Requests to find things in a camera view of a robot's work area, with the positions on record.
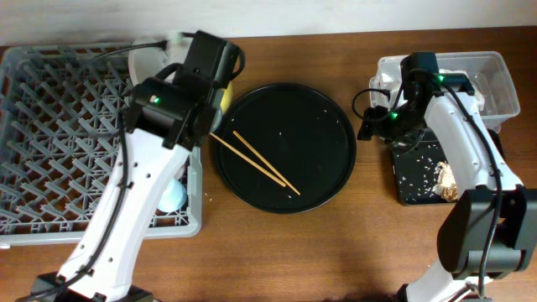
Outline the food scraps pile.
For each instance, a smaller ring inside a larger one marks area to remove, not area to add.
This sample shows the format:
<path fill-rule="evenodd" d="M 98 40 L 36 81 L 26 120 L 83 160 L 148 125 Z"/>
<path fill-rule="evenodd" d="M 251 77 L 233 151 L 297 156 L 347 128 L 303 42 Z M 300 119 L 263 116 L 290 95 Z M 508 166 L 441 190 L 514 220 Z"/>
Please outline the food scraps pile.
<path fill-rule="evenodd" d="M 448 202 L 458 200 L 458 191 L 451 166 L 447 162 L 440 161 L 435 167 L 435 194 Z"/>

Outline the blue cup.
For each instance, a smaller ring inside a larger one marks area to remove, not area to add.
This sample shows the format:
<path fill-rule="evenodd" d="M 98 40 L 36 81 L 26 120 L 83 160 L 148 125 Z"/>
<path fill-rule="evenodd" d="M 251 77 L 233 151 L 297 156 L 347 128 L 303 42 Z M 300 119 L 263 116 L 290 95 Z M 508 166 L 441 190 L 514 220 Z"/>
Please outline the blue cup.
<path fill-rule="evenodd" d="M 171 180 L 158 203 L 159 211 L 170 213 L 179 210 L 187 201 L 187 191 L 179 180 Z"/>

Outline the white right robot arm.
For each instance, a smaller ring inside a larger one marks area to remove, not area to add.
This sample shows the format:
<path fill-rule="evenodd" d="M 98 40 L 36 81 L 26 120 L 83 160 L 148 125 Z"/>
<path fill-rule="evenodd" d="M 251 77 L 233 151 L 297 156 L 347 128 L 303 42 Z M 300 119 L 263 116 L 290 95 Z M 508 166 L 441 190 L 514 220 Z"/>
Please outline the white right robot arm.
<path fill-rule="evenodd" d="M 509 168 L 484 113 L 492 96 L 470 79 L 478 52 L 384 57 L 371 80 L 371 105 L 358 138 L 381 138 L 393 152 L 437 138 L 454 175 L 456 204 L 438 231 L 438 258 L 398 291 L 401 301 L 485 299 L 496 279 L 525 270 L 536 247 L 536 192 Z"/>

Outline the grey dishwasher rack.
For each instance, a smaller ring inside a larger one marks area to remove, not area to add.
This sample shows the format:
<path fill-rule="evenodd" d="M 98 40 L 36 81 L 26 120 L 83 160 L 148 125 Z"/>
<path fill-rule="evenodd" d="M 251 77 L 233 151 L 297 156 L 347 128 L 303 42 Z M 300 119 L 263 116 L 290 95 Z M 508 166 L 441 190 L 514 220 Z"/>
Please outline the grey dishwasher rack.
<path fill-rule="evenodd" d="M 78 242 L 117 157 L 126 43 L 19 46 L 1 58 L 1 246 Z"/>

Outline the black rectangular tray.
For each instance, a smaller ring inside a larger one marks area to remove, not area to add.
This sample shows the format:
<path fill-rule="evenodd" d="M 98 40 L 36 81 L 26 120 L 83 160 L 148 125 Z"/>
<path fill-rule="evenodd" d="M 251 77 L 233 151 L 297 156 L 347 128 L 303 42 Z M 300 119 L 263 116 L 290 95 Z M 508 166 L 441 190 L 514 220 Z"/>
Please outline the black rectangular tray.
<path fill-rule="evenodd" d="M 406 153 L 391 153 L 398 199 L 406 206 L 451 203 L 433 191 L 435 167 L 447 162 L 436 136 L 427 130 L 420 143 Z"/>

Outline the pale green plate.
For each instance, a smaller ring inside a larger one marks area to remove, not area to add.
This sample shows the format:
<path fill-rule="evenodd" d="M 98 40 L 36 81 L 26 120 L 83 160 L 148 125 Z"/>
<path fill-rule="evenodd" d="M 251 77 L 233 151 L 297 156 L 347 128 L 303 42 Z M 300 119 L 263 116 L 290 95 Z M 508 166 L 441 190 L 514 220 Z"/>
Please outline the pale green plate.
<path fill-rule="evenodd" d="M 142 83 L 145 79 L 155 76 L 168 62 L 167 40 L 157 40 L 150 37 L 142 37 L 133 42 L 133 46 L 142 44 L 154 44 L 140 49 L 128 51 L 128 72 L 134 86 Z"/>

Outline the yellow bowl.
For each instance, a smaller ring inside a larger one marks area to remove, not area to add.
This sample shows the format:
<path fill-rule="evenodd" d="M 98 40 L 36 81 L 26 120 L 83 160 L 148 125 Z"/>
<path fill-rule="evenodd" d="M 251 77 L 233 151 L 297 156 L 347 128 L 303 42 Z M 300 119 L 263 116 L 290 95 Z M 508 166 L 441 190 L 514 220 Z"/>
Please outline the yellow bowl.
<path fill-rule="evenodd" d="M 232 98 L 233 98 L 233 85 L 232 85 L 232 83 L 230 82 L 227 85 L 227 88 L 223 89 L 222 92 L 223 92 L 223 96 L 222 96 L 222 101 L 221 101 L 221 110 L 222 110 L 222 113 L 225 114 L 227 112 L 228 108 L 232 104 Z"/>

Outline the round black tray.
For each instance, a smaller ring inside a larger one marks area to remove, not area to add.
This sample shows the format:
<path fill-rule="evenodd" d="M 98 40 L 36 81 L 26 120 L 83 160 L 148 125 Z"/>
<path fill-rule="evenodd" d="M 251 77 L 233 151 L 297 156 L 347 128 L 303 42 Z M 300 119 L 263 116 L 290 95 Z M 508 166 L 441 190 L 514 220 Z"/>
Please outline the round black tray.
<path fill-rule="evenodd" d="M 272 213 L 299 213 L 325 204 L 350 178 L 357 157 L 354 131 L 345 112 L 325 94 L 295 83 L 245 93 L 216 130 L 219 138 L 276 176 L 233 131 L 301 193 L 280 186 L 215 142 L 215 166 L 227 187 L 250 206 Z"/>

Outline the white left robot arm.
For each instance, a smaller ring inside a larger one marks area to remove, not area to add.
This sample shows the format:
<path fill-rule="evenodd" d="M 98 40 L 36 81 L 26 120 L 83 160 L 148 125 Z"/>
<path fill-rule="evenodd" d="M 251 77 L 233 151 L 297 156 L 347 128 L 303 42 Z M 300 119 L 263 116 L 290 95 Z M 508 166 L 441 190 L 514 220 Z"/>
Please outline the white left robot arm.
<path fill-rule="evenodd" d="M 68 260 L 34 281 L 27 301 L 152 301 L 133 285 L 146 231 L 166 187 L 213 129 L 229 84 L 246 65 L 234 43 L 198 30 L 181 63 L 134 88 L 117 115 L 120 149 L 97 209 Z"/>

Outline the wooden chopstick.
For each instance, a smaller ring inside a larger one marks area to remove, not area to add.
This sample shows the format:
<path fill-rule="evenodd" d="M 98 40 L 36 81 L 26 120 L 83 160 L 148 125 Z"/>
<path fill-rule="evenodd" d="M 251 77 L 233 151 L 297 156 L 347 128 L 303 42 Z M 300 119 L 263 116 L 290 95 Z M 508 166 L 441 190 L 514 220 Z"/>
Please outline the wooden chopstick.
<path fill-rule="evenodd" d="M 229 143 L 225 142 L 223 139 L 219 138 L 217 135 L 215 135 L 214 133 L 209 133 L 209 135 L 211 137 L 213 137 L 216 141 L 218 141 L 221 145 L 225 146 L 226 148 L 228 148 L 230 151 L 232 151 L 233 153 L 235 153 L 237 156 L 239 156 L 241 159 L 243 159 L 244 161 L 246 161 L 247 163 L 249 163 L 250 165 L 252 165 L 255 169 L 257 169 L 258 171 L 260 171 L 261 173 L 265 174 L 266 176 L 268 176 L 272 181 L 274 181 L 275 183 L 279 184 L 280 186 L 282 187 L 285 187 L 286 184 L 280 180 L 279 178 L 277 178 L 276 176 L 274 176 L 273 174 L 271 174 L 270 172 L 268 172 L 266 169 L 264 169 L 263 167 L 261 167 L 259 164 L 255 163 L 253 160 L 251 160 L 250 158 L 248 158 L 245 154 L 241 153 L 240 151 L 238 151 L 236 148 L 234 148 L 232 145 L 230 145 Z"/>
<path fill-rule="evenodd" d="M 259 152 L 255 149 L 242 135 L 237 131 L 232 132 L 250 151 L 252 151 L 269 169 L 276 174 L 294 193 L 301 193 Z"/>

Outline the clear plastic bin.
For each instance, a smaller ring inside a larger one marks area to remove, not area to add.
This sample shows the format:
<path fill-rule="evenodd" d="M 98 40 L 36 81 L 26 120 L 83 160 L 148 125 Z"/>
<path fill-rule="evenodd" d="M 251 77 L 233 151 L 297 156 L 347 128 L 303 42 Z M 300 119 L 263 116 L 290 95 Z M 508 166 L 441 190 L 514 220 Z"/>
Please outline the clear plastic bin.
<path fill-rule="evenodd" d="M 495 51 L 437 53 L 440 72 L 463 72 L 476 91 L 484 125 L 496 132 L 501 124 L 520 113 L 519 99 L 503 57 Z M 376 75 L 368 86 L 387 89 L 395 96 L 401 84 L 400 63 L 404 55 L 385 56 L 378 61 Z"/>

